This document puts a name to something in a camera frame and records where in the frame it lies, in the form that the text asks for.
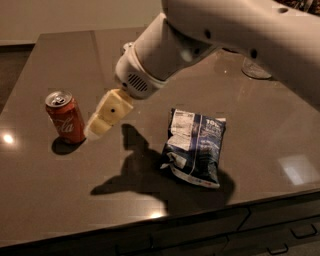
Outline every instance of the tabletop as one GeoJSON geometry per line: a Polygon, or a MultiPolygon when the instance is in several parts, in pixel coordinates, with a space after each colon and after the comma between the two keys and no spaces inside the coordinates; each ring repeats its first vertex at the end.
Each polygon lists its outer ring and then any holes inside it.
{"type": "Polygon", "coordinates": [[[43,34],[0,116],[0,246],[222,209],[320,186],[318,110],[219,50],[179,72],[101,139],[66,147],[45,98],[68,90],[88,121],[142,28],[43,34]],[[226,118],[219,189],[159,170],[171,108],[226,118]],[[128,148],[126,137],[134,136],[128,148]]]}

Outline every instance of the wall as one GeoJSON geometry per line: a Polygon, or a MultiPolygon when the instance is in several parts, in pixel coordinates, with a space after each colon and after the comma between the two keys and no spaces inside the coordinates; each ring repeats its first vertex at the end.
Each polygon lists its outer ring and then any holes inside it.
{"type": "Polygon", "coordinates": [[[142,27],[160,0],[0,0],[0,45],[35,43],[41,33],[142,27]]]}

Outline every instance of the drawer handle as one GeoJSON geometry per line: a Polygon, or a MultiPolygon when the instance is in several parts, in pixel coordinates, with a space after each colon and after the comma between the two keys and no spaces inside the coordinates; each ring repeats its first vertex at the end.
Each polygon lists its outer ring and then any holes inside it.
{"type": "Polygon", "coordinates": [[[292,235],[296,239],[304,239],[304,238],[308,238],[308,237],[319,235],[319,232],[318,232],[317,228],[313,224],[311,224],[311,227],[312,227],[312,230],[313,230],[311,234],[301,235],[301,236],[297,235],[292,229],[290,229],[290,230],[291,230],[292,235]]]}
{"type": "Polygon", "coordinates": [[[284,245],[283,250],[277,250],[277,251],[274,251],[274,252],[272,252],[269,248],[267,248],[268,253],[270,255],[279,255],[279,254],[288,252],[289,251],[289,247],[286,244],[283,244],[283,245],[284,245]]]}

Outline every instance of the chip bag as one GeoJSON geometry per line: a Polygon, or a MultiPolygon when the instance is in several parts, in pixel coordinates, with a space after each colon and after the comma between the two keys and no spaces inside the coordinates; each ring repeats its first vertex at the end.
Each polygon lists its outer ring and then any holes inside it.
{"type": "Polygon", "coordinates": [[[189,183],[219,188],[217,173],[225,125],[225,119],[172,109],[160,169],[170,167],[175,176],[189,183]]]}

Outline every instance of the soda can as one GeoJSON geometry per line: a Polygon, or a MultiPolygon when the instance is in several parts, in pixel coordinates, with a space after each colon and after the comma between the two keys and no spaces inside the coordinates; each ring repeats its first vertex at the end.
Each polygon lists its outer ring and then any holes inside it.
{"type": "Polygon", "coordinates": [[[60,138],[68,144],[77,144],[85,139],[84,122],[75,98],[70,92],[55,91],[46,100],[46,111],[60,138]]]}

